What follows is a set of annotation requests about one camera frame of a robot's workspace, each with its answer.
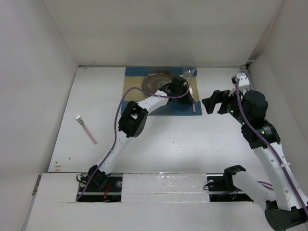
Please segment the pink handled fork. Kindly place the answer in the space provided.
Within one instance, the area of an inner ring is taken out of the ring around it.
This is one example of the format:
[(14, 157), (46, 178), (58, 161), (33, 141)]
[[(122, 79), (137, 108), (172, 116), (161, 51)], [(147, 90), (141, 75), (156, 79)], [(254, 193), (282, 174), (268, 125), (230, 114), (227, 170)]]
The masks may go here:
[(76, 121), (82, 126), (83, 130), (85, 131), (85, 133), (87, 134), (87, 136), (90, 138), (90, 140), (93, 142), (93, 144), (97, 144), (97, 141), (95, 140), (95, 138), (93, 137), (93, 135), (90, 133), (90, 131), (88, 130), (88, 128), (86, 127), (86, 125), (84, 124), (83, 119), (81, 118), (81, 116), (79, 114), (76, 115)]

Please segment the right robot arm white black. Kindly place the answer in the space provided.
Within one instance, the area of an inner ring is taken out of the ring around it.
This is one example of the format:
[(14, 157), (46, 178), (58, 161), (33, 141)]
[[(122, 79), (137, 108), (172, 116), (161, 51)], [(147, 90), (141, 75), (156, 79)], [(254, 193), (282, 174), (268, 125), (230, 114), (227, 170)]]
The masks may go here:
[(246, 93), (216, 90), (202, 103), (208, 114), (213, 113), (219, 103), (219, 114), (228, 113), (242, 125), (242, 135), (270, 181), (269, 184), (261, 183), (243, 166), (235, 165), (226, 168), (220, 176), (208, 176), (208, 189), (221, 192), (221, 196), (237, 190), (244, 192), (264, 211), (268, 224), (275, 231), (307, 224), (308, 198), (292, 174), (275, 127), (265, 119), (268, 108), (265, 96), (254, 90)]

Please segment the pink handled knife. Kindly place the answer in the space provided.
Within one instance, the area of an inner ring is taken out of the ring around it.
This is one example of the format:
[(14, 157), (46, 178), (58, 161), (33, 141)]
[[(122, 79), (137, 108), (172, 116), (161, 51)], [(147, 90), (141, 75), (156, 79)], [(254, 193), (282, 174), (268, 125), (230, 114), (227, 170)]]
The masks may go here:
[(196, 113), (195, 101), (194, 101), (194, 98), (193, 98), (193, 90), (192, 90), (191, 86), (189, 86), (189, 92), (190, 92), (190, 96), (191, 96), (192, 111), (194, 113)]

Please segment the dark olive round plate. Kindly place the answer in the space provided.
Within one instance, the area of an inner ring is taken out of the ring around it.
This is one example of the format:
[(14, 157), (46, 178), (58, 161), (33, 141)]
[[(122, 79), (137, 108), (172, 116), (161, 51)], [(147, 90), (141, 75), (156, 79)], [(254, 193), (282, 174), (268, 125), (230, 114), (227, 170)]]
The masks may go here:
[(146, 91), (146, 97), (150, 97), (151, 93), (154, 94), (162, 86), (171, 83), (176, 75), (168, 70), (156, 70), (149, 73), (142, 82), (142, 88)]

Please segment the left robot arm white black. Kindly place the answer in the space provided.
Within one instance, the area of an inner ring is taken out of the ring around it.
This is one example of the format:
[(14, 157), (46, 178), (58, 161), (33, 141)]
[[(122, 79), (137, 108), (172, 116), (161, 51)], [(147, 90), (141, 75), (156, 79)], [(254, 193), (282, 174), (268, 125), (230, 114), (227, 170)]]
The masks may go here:
[(120, 118), (115, 118), (115, 141), (105, 155), (88, 171), (86, 185), (102, 191), (107, 186), (107, 179), (113, 172), (114, 166), (123, 153), (127, 144), (138, 137), (144, 130), (147, 117), (156, 109), (167, 105), (171, 100), (180, 104), (193, 101), (189, 84), (186, 79), (176, 76), (145, 100), (128, 102)]

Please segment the clear plastic cup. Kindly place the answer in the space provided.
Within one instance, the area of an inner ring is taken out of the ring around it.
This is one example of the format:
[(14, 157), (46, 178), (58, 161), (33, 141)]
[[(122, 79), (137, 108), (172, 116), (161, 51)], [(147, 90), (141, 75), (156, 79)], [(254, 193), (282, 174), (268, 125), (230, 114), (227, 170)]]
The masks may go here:
[(182, 75), (188, 80), (190, 79), (196, 70), (196, 63), (193, 61), (185, 61), (182, 65)]

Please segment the blue beige cloth placemat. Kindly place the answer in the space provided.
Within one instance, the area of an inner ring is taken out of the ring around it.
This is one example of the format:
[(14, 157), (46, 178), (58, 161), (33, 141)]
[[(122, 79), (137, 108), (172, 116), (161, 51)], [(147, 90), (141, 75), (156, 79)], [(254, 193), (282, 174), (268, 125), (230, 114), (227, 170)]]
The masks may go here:
[[(143, 80), (148, 76), (148, 74), (155, 71), (170, 71), (176, 75), (182, 75), (182, 67), (168, 67), (168, 66), (133, 66), (127, 67), (125, 70), (123, 93), (132, 87), (137, 87), (139, 89), (143, 88)], [(193, 77), (189, 80), (190, 87), (192, 88), (192, 97), (195, 101), (195, 111), (192, 105), (180, 104), (176, 101), (171, 101), (167, 105), (156, 109), (154, 112), (150, 113), (151, 116), (201, 116), (202, 108), (201, 102), (199, 100), (198, 87), (197, 87), (197, 72), (194, 72)], [(148, 96), (139, 91), (132, 90), (125, 97), (121, 111), (125, 110), (126, 105), (129, 101), (142, 101)]]

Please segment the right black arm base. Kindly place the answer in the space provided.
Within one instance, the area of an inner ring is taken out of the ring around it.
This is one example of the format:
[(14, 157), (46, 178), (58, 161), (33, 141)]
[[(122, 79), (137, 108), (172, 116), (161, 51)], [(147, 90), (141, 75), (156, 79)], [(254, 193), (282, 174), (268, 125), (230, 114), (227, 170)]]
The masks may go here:
[(224, 182), (223, 174), (207, 174), (203, 189), (209, 193), (210, 202), (252, 202), (244, 192)]

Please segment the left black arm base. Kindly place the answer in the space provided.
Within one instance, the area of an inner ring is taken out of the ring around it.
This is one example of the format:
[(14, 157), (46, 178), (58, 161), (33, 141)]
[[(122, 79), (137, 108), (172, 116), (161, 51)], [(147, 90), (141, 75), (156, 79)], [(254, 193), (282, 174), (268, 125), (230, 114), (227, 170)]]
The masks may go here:
[(88, 184), (84, 193), (83, 190), (87, 184), (88, 176), (82, 174), (77, 175), (78, 202), (121, 202), (123, 174), (111, 174), (107, 180), (107, 184), (103, 189), (99, 189), (92, 181)]

